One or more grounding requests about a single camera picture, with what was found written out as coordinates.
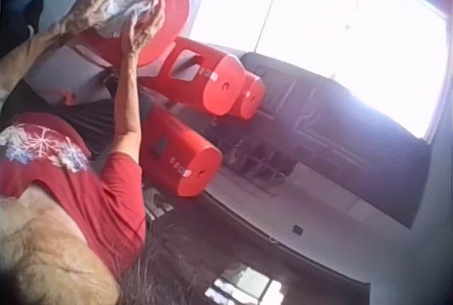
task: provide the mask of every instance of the red plastic chair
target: red plastic chair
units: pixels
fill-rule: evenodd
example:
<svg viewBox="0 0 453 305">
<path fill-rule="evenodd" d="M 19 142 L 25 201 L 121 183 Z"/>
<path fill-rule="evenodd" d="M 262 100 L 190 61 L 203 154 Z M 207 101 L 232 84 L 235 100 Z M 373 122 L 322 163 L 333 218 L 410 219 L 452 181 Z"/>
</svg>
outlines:
<svg viewBox="0 0 453 305">
<path fill-rule="evenodd" d="M 181 197 L 199 195 L 216 173 L 222 153 L 162 107 L 142 125 L 139 163 L 144 176 Z"/>
<path fill-rule="evenodd" d="M 245 69 L 227 52 L 177 37 L 157 77 L 143 76 L 139 83 L 214 115 L 227 114 L 245 83 Z"/>
<path fill-rule="evenodd" d="M 259 76 L 246 71 L 246 82 L 229 114 L 242 119 L 250 119 L 255 115 L 258 106 L 264 98 L 265 86 Z"/>
<path fill-rule="evenodd" d="M 189 0 L 165 0 L 165 23 L 153 40 L 142 50 L 138 67 L 153 62 L 163 52 L 171 41 L 182 31 L 189 16 Z M 89 30 L 81 35 L 81 43 L 119 68 L 122 60 L 120 39 L 101 38 Z"/>
</svg>

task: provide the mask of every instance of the hand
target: hand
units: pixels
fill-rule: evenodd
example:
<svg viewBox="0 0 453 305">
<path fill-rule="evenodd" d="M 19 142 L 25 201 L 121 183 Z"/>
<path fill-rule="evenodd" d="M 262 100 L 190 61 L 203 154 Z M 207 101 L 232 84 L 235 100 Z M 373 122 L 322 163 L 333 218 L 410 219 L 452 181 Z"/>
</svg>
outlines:
<svg viewBox="0 0 453 305">
<path fill-rule="evenodd" d="M 138 57 L 144 46 L 152 39 L 162 28 L 165 21 L 165 1 L 160 0 L 154 8 L 154 12 L 146 16 L 138 25 L 137 16 L 132 15 L 124 31 L 122 32 L 122 54 L 132 57 Z"/>
<path fill-rule="evenodd" d="M 77 0 L 61 20 L 63 33 L 75 35 L 105 20 L 102 6 L 108 0 Z"/>
</svg>

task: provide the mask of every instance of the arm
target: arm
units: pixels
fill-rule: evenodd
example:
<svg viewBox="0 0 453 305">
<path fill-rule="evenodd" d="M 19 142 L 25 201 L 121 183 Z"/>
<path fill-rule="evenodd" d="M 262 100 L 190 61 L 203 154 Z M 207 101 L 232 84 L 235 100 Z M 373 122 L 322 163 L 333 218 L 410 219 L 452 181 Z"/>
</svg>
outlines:
<svg viewBox="0 0 453 305">
<path fill-rule="evenodd" d="M 6 98 L 16 84 L 27 74 L 36 59 L 64 35 L 62 25 L 40 33 L 11 50 L 0 60 L 0 99 Z"/>
<path fill-rule="evenodd" d="M 121 152 L 139 162 L 142 140 L 140 128 L 139 97 L 137 88 L 137 60 L 140 51 L 164 24 L 165 1 L 155 7 L 153 16 L 138 28 L 137 17 L 133 16 L 122 35 L 120 81 L 115 97 L 115 140 L 112 152 Z"/>
<path fill-rule="evenodd" d="M 52 45 L 103 21 L 100 7 L 108 0 L 77 0 L 68 14 L 47 31 L 11 50 L 0 60 L 0 102 L 6 99 L 39 56 Z"/>
<path fill-rule="evenodd" d="M 139 162 L 142 140 L 137 88 L 137 56 L 125 56 L 115 97 L 115 141 L 112 151 L 129 154 Z"/>
</svg>

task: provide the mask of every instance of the window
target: window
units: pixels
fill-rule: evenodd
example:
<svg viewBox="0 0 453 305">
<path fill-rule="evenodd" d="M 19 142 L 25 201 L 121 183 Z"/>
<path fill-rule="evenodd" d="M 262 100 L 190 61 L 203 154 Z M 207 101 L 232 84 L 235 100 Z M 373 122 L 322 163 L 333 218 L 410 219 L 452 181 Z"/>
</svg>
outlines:
<svg viewBox="0 0 453 305">
<path fill-rule="evenodd" d="M 234 0 L 227 10 L 213 2 L 223 1 L 202 0 L 192 38 L 334 79 L 415 136 L 432 133 L 447 25 L 422 0 Z"/>
<path fill-rule="evenodd" d="M 239 268 L 227 270 L 216 279 L 205 296 L 221 305 L 281 305 L 281 289 L 280 282 L 239 264 Z"/>
<path fill-rule="evenodd" d="M 190 38 L 254 51 L 271 0 L 202 0 Z"/>
</svg>

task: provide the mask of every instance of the black boot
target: black boot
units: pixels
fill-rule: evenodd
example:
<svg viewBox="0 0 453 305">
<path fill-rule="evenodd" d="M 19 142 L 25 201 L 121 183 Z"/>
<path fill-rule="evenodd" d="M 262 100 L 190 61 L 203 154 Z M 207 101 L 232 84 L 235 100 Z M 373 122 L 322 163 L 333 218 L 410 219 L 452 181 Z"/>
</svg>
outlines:
<svg viewBox="0 0 453 305">
<path fill-rule="evenodd" d="M 31 25 L 35 35 L 39 31 L 40 17 L 43 9 L 44 0 L 31 0 L 23 10 L 25 22 L 27 25 Z"/>
</svg>

